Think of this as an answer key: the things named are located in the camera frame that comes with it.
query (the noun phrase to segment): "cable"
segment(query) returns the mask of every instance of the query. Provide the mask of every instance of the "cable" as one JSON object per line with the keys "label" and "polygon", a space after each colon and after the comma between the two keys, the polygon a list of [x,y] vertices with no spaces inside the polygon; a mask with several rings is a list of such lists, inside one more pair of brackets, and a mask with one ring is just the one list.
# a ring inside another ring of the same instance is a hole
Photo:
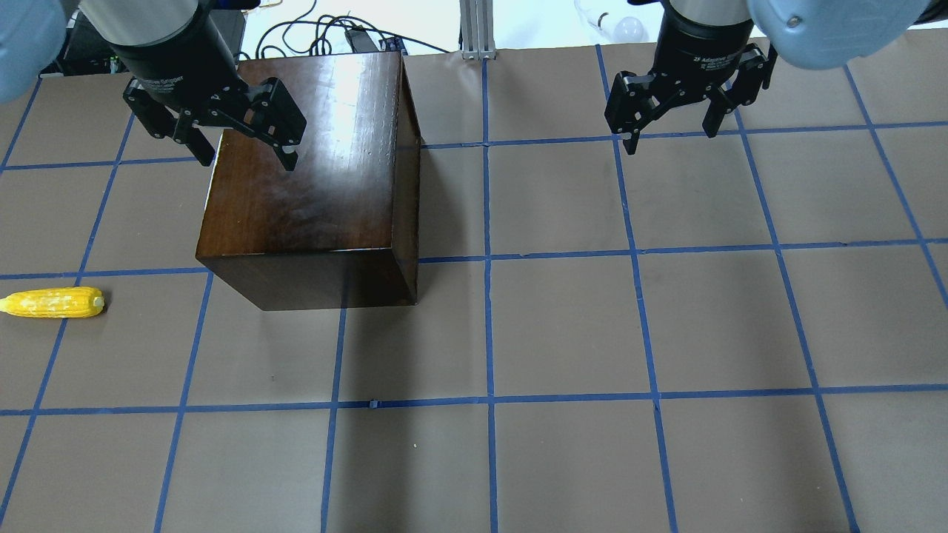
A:
{"label": "cable", "polygon": [[[328,19],[329,19],[329,22],[321,22],[324,18],[328,18]],[[441,48],[441,47],[439,47],[439,46],[435,46],[435,45],[432,45],[432,44],[430,44],[430,43],[426,43],[426,42],[424,42],[424,41],[420,41],[420,40],[418,40],[418,39],[414,39],[414,38],[411,38],[411,37],[406,37],[405,35],[401,35],[401,34],[399,34],[399,33],[394,33],[394,32],[391,32],[391,31],[386,31],[386,30],[384,30],[384,29],[378,29],[378,28],[376,28],[375,25],[373,25],[372,23],[370,23],[370,22],[368,22],[368,21],[366,21],[366,20],[360,19],[360,18],[358,18],[358,17],[354,17],[354,16],[350,16],[350,15],[339,15],[339,16],[335,16],[335,17],[332,16],[332,15],[321,15],[320,18],[318,19],[318,21],[310,21],[310,20],[291,20],[291,21],[286,21],[286,22],[280,22],[279,24],[275,24],[275,25],[271,26],[270,28],[268,28],[268,29],[264,32],[263,35],[261,35],[260,41],[257,42],[256,58],[257,58],[257,59],[263,59],[263,57],[261,56],[261,53],[263,52],[263,49],[264,49],[264,40],[266,39],[267,35],[269,35],[271,32],[273,32],[274,30],[276,30],[276,29],[278,29],[278,28],[292,27],[292,26],[295,25],[295,24],[303,24],[303,25],[307,25],[307,26],[315,26],[315,27],[316,27],[316,35],[317,35],[317,38],[310,44],[310,47],[309,47],[309,49],[307,49],[307,50],[296,50],[296,49],[293,48],[293,47],[290,47],[290,48],[289,48],[290,50],[292,50],[293,52],[296,52],[296,53],[298,53],[298,54],[300,54],[300,55],[301,55],[301,54],[307,54],[307,55],[314,55],[314,54],[315,54],[315,55],[329,55],[329,54],[332,53],[332,44],[329,43],[329,40],[328,40],[328,39],[326,39],[326,34],[327,34],[329,28],[347,28],[347,29],[353,29],[353,28],[356,27],[356,25],[353,24],[353,22],[357,22],[357,23],[360,23],[360,24],[364,24],[365,26],[368,26],[368,27],[369,27],[368,30],[377,33],[377,34],[378,34],[379,36],[381,36],[383,39],[385,38],[386,35],[388,35],[388,36],[391,36],[391,37],[397,37],[397,38],[399,38],[399,39],[402,39],[403,41],[409,41],[409,42],[411,42],[411,43],[416,43],[417,45],[426,46],[426,47],[428,47],[428,48],[431,48],[432,50],[437,50],[437,51],[442,52],[442,53],[445,53],[445,54],[450,53],[449,50],[445,50],[444,48]],[[324,28],[322,29],[321,35],[319,34],[319,27],[320,27],[320,26],[323,26],[323,27],[324,27]],[[278,49],[280,52],[283,52],[283,50],[280,49],[278,46],[273,46],[273,45],[267,45],[267,46],[276,48],[276,49]]]}
{"label": "cable", "polygon": [[267,45],[267,46],[264,46],[263,48],[261,48],[261,50],[260,50],[260,59],[266,59],[266,51],[267,51],[268,49],[277,50],[278,52],[280,52],[280,54],[281,54],[282,56],[286,57],[286,52],[284,52],[283,49],[280,48],[279,46]]}
{"label": "cable", "polygon": [[[293,19],[292,22],[294,22],[294,23],[300,22],[302,19],[304,19],[304,18],[306,17],[306,15],[312,13],[313,10],[316,9],[316,3],[317,3],[318,1],[319,1],[319,0],[313,0],[313,4],[309,7],[309,9],[306,10],[306,13],[304,13],[304,14],[298,16],[297,18]],[[294,47],[292,47],[289,43],[286,42],[286,34],[289,33],[290,29],[292,29],[292,28],[293,28],[293,25],[291,24],[291,25],[287,26],[286,29],[283,31],[283,44],[284,44],[287,48],[289,48],[291,51],[296,52],[296,53],[298,53],[298,54],[305,54],[305,53],[307,53],[307,50],[297,50],[297,49],[295,49]]]}

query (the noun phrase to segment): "box top surface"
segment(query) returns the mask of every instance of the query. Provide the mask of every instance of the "box top surface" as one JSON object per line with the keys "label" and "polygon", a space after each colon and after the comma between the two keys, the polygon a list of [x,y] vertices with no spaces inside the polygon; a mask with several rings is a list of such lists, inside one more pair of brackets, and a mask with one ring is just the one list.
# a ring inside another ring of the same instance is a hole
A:
{"label": "box top surface", "polygon": [[402,59],[398,53],[248,61],[248,83],[276,76],[306,116],[296,170],[227,130],[197,256],[388,248]]}

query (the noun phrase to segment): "corn cob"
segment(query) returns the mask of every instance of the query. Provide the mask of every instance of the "corn cob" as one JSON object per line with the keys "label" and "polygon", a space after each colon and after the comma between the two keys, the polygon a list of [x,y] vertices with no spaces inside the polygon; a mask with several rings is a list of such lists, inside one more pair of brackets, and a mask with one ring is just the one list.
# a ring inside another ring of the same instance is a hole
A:
{"label": "corn cob", "polygon": [[104,307],[102,291],[91,286],[27,290],[0,300],[0,311],[39,319],[84,319],[98,315]]}

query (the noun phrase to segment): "grid square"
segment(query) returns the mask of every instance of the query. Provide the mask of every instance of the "grid square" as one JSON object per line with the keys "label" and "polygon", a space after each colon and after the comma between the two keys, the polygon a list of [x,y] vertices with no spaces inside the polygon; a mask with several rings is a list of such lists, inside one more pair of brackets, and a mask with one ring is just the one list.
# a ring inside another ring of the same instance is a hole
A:
{"label": "grid square", "polygon": [[[767,51],[767,39],[752,39]],[[866,119],[852,92],[846,71],[806,70],[777,59],[771,86],[757,101],[740,108],[744,127],[794,128],[865,125]]]}
{"label": "grid square", "polygon": [[863,531],[939,531],[948,521],[948,394],[826,395]]}
{"label": "grid square", "polygon": [[328,531],[490,530],[487,406],[343,409]]}
{"label": "grid square", "polygon": [[644,138],[622,168],[639,248],[771,241],[737,136]]}
{"label": "grid square", "polygon": [[948,127],[878,130],[902,192],[928,237],[948,237]]}
{"label": "grid square", "polygon": [[9,164],[114,161],[132,114],[121,98],[130,78],[44,78]]}
{"label": "grid square", "polygon": [[7,149],[13,141],[13,135],[16,134],[16,128],[20,125],[20,119],[23,118],[23,112],[27,109],[29,95],[32,92],[31,87],[20,98],[7,103],[0,103],[0,161],[3,161],[3,158],[7,155]]}
{"label": "grid square", "polygon": [[755,135],[750,143],[781,242],[915,236],[869,132]]}
{"label": "grid square", "polygon": [[644,255],[639,264],[663,390],[810,386],[772,251]]}
{"label": "grid square", "polygon": [[348,311],[341,399],[484,395],[483,264],[421,265],[415,307]]}
{"label": "grid square", "polygon": [[264,312],[219,279],[210,290],[188,401],[328,401],[339,312]]}
{"label": "grid square", "polygon": [[906,31],[867,58],[849,62],[872,121],[948,120],[948,105],[944,105],[944,87],[948,85],[948,69],[943,67],[945,54],[948,31],[917,29]]}
{"label": "grid square", "polygon": [[487,85],[490,140],[610,134],[595,48],[502,50]]}
{"label": "grid square", "polygon": [[662,402],[682,531],[848,531],[812,396]]}
{"label": "grid square", "polygon": [[328,411],[188,413],[163,531],[312,531]]}
{"label": "grid square", "polygon": [[111,167],[6,171],[0,180],[0,272],[75,271]]}
{"label": "grid square", "polygon": [[29,416],[0,416],[0,483],[9,479],[20,453]]}
{"label": "grid square", "polygon": [[609,141],[490,149],[491,251],[628,249]]}
{"label": "grid square", "polygon": [[483,139],[481,62],[465,61],[461,52],[405,56],[404,59],[425,143],[480,142]]}
{"label": "grid square", "polygon": [[177,405],[206,276],[90,278],[105,313],[71,321],[43,407]]}
{"label": "grid square", "polygon": [[151,531],[174,414],[40,416],[4,531]]}
{"label": "grid square", "polygon": [[668,530],[651,402],[497,407],[504,531]]}
{"label": "grid square", "polygon": [[495,261],[499,395],[648,390],[629,257]]}
{"label": "grid square", "polygon": [[[204,137],[214,149],[217,149],[221,140],[221,130],[210,128],[201,129]],[[153,138],[148,135],[148,131],[141,125],[137,119],[132,124],[132,131],[125,142],[125,151],[122,152],[122,160],[130,161],[132,159],[159,159],[163,157],[194,157],[191,150],[182,144],[174,142],[171,138]]]}
{"label": "grid square", "polygon": [[[606,66],[606,81],[612,89],[612,81],[620,70],[628,70],[639,75],[645,75],[655,60],[655,43],[636,43],[634,45],[606,45],[602,46],[602,59]],[[643,134],[687,133],[702,132],[704,114],[707,113],[708,102],[696,103],[685,107],[676,107],[668,111],[663,117],[652,122]],[[720,130],[737,130],[738,121],[734,115],[724,117]]]}
{"label": "grid square", "polygon": [[[72,286],[73,282],[73,278],[3,281],[0,298],[21,290]],[[0,314],[0,409],[32,409],[60,322]]]}
{"label": "grid square", "polygon": [[88,268],[200,267],[194,249],[209,184],[196,162],[118,167]]}
{"label": "grid square", "polygon": [[421,151],[421,257],[483,255],[483,148]]}
{"label": "grid square", "polygon": [[948,381],[948,309],[918,247],[784,257],[821,385]]}

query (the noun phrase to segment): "wooden box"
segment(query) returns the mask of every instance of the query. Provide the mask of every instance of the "wooden box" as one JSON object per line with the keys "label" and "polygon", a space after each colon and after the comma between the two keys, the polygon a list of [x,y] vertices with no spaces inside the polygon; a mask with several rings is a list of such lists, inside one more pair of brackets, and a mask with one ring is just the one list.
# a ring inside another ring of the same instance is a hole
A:
{"label": "wooden box", "polygon": [[397,52],[248,61],[306,116],[296,170],[226,131],[196,257],[263,310],[417,301],[421,147]]}

